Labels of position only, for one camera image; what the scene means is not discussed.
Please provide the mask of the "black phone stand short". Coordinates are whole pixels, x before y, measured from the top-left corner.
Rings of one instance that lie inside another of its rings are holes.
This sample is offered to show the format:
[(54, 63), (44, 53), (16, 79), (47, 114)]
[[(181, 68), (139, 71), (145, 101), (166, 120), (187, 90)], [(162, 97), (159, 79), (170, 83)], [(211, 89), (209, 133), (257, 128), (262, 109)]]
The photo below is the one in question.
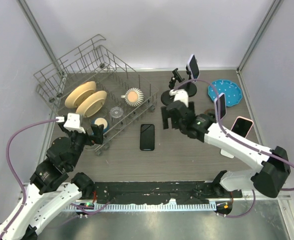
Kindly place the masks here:
[(172, 71), (173, 76), (171, 77), (170, 81), (169, 81), (169, 90), (164, 91), (161, 94), (161, 102), (163, 105), (167, 106), (170, 103), (173, 102), (174, 97), (170, 96), (169, 92), (170, 90), (173, 90), (176, 84), (176, 81), (178, 81), (179, 83), (181, 83), (182, 81), (184, 81), (185, 79), (181, 77), (181, 75), (178, 73), (178, 68), (175, 68)]

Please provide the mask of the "black phone stand tall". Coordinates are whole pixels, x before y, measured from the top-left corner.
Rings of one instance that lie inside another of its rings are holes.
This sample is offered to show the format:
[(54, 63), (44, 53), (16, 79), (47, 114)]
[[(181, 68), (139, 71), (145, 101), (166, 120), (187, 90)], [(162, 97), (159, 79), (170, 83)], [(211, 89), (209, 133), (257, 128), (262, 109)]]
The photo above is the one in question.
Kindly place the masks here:
[[(186, 74), (189, 76), (188, 80), (192, 79), (193, 76), (188, 66), (186, 66)], [(197, 93), (197, 87), (193, 82), (186, 83), (178, 89), (185, 90), (189, 97), (193, 97)]]

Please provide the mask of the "black phone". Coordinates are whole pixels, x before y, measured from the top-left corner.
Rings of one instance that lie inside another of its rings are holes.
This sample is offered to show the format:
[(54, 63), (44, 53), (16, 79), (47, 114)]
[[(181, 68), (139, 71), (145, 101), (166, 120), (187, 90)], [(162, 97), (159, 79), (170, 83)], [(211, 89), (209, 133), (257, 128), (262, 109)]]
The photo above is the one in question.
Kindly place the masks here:
[(153, 151), (155, 149), (155, 126), (145, 123), (140, 126), (140, 150)]

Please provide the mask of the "purple case phone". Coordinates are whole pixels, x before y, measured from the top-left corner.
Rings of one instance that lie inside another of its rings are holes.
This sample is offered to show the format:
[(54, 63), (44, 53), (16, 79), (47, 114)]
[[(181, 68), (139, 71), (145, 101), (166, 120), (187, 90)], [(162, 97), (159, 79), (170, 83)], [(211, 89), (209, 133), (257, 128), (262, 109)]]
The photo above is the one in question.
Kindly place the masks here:
[(197, 63), (197, 59), (195, 57), (194, 54), (191, 54), (188, 62), (187, 62), (187, 69), (190, 72), (190, 76), (193, 79), (197, 79), (200, 71), (199, 71), (199, 67), (198, 67), (198, 63)]

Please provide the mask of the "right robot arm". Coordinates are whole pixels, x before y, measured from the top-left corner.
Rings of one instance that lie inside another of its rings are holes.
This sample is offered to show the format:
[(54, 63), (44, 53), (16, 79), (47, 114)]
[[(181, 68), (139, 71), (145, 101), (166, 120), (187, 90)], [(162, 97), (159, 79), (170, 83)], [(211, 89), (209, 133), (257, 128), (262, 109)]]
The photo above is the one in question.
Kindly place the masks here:
[(191, 139), (213, 145), (238, 158), (250, 169), (242, 171), (221, 171), (214, 179), (212, 190), (217, 197), (225, 197), (237, 190), (257, 190), (259, 193), (276, 198), (291, 173), (287, 151), (254, 143), (230, 130), (219, 126), (209, 115), (196, 115), (193, 102), (186, 106), (174, 101), (161, 107), (163, 128), (179, 129)]

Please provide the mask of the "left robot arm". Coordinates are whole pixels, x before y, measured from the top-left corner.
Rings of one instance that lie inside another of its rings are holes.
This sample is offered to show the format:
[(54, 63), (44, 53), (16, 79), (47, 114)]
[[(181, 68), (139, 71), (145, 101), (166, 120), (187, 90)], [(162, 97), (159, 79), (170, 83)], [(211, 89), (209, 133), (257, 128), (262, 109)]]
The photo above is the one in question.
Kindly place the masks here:
[(67, 136), (55, 139), (47, 150), (46, 159), (32, 174), (22, 199), (0, 223), (0, 240), (35, 240), (65, 207), (93, 195), (94, 182), (83, 172), (77, 173), (58, 195), (54, 192), (68, 179), (68, 172), (74, 170), (84, 147), (103, 143), (104, 126), (93, 124), (92, 135), (59, 126)]

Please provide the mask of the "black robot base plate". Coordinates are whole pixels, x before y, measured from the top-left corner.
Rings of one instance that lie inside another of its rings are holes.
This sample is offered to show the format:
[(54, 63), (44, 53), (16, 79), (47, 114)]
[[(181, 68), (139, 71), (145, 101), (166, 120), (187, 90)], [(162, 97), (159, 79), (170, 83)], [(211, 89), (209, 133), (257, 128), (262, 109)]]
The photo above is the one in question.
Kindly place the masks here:
[(174, 199), (179, 205), (207, 204), (209, 199), (239, 199), (240, 190), (229, 192), (205, 181), (95, 182), (93, 196), (99, 204), (160, 205)]

